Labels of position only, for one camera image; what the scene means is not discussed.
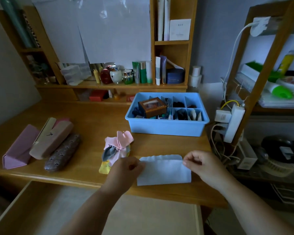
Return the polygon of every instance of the desk surface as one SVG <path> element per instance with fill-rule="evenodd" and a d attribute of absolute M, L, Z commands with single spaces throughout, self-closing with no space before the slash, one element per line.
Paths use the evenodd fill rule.
<path fill-rule="evenodd" d="M 118 130 L 130 131 L 125 115 L 129 106 L 109 106 L 101 104 L 76 104 L 39 102 L 23 113 L 0 126 L 0 175 L 16 176 L 29 180 L 48 183 L 100 187 L 106 175 L 98 172 L 106 137 L 115 137 Z M 74 124 L 73 131 L 81 134 L 81 144 L 70 162 L 60 172 L 45 171 L 44 161 L 31 158 L 27 166 L 4 170 L 2 156 L 12 145 L 22 130 L 31 124 L 39 130 L 47 118 L 69 117 Z M 155 134 L 133 133 L 130 156 L 145 157 L 152 155 L 180 154 L 183 157 L 191 150 L 210 151 L 205 132 L 201 137 L 183 137 Z M 226 207 L 223 196 L 192 174 L 192 182 L 156 186 L 133 185 L 129 194 L 200 204 L 210 207 Z"/>

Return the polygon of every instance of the left hand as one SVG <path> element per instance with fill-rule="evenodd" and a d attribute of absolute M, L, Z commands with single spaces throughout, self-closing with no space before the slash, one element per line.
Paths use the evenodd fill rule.
<path fill-rule="evenodd" d="M 119 158 L 110 169 L 100 190 L 110 195 L 121 196 L 129 190 L 144 169 L 145 163 L 136 157 Z"/>

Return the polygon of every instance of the power strip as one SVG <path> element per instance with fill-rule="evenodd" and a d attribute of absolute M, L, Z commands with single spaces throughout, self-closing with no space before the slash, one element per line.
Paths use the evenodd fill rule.
<path fill-rule="evenodd" d="M 230 119 L 229 125 L 225 132 L 225 136 L 223 138 L 224 142 L 228 142 L 228 143 L 232 142 L 235 136 L 235 133 L 239 127 L 239 124 L 241 123 L 244 113 L 245 113 L 245 108 L 243 106 L 233 105 L 233 108 L 231 111 L 232 117 Z"/>

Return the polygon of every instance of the small brown box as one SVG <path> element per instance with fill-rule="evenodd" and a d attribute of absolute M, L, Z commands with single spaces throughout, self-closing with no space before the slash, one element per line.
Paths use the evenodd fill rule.
<path fill-rule="evenodd" d="M 165 103 L 158 97 L 138 102 L 138 108 L 146 119 L 167 113 Z"/>

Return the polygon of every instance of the right hand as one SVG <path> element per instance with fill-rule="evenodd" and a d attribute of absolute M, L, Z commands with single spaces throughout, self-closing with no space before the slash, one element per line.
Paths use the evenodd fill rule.
<path fill-rule="evenodd" d="M 227 171 L 221 161 L 212 153 L 191 151 L 183 159 L 183 165 L 195 172 L 212 188 L 223 192 L 237 180 Z"/>

